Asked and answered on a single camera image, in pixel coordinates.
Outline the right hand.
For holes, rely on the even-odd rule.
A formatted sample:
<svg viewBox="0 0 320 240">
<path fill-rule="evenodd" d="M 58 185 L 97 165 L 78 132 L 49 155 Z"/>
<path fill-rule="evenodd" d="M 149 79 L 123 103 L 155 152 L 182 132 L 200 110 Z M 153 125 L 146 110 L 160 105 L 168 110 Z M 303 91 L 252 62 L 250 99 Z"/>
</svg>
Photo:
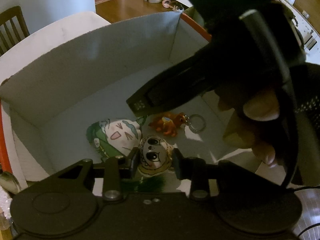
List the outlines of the right hand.
<svg viewBox="0 0 320 240">
<path fill-rule="evenodd" d="M 276 94 L 265 92 L 247 101 L 240 111 L 234 110 L 222 138 L 230 146 L 250 148 L 256 158 L 273 168 L 279 163 L 276 150 L 263 138 L 263 128 L 251 121 L 265 124 L 278 117 L 279 102 Z"/>
</svg>

